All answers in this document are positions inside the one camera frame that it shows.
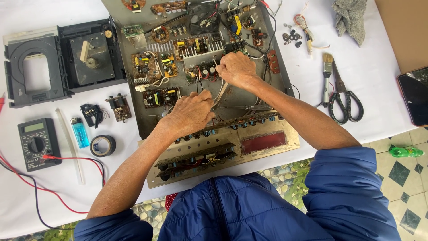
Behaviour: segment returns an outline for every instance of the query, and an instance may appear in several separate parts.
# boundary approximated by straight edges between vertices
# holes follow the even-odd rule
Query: digital multimeter
[[[54,121],[50,118],[18,125],[27,172],[61,164],[61,160],[45,163],[43,155],[61,157]]]

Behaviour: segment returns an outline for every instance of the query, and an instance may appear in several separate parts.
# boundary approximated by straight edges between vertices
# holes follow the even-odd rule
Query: electrical tape
[[[108,143],[108,148],[105,152],[101,152],[98,149],[98,144],[105,140]],[[91,153],[92,155],[96,157],[108,157],[109,155],[113,154],[113,152],[116,150],[116,141],[111,136],[97,136],[91,141]]]

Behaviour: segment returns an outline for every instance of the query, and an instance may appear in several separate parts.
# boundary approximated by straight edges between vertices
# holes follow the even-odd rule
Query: phone screen
[[[428,67],[400,75],[398,84],[413,124],[428,126]]]

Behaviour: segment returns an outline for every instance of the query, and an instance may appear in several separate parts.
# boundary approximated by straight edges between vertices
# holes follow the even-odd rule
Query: wrinkled hand
[[[213,103],[208,90],[200,94],[192,92],[189,96],[182,96],[172,112],[161,121],[174,130],[176,138],[195,133],[215,118],[215,113],[211,112]]]
[[[256,74],[256,63],[240,51],[224,56],[216,70],[226,82],[244,90],[248,90],[254,82],[262,81]]]

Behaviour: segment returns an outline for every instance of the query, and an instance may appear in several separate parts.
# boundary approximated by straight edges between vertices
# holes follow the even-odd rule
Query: person
[[[308,212],[282,199],[257,173],[221,176],[175,197],[158,240],[400,240],[380,191],[373,149],[362,147],[323,112],[264,82],[241,52],[224,56],[216,69],[226,82],[274,107],[318,150],[305,180]],[[177,138],[204,128],[215,117],[212,105],[207,90],[183,96],[108,180],[87,219],[77,224],[75,240],[152,240],[152,226],[131,207],[156,159]]]

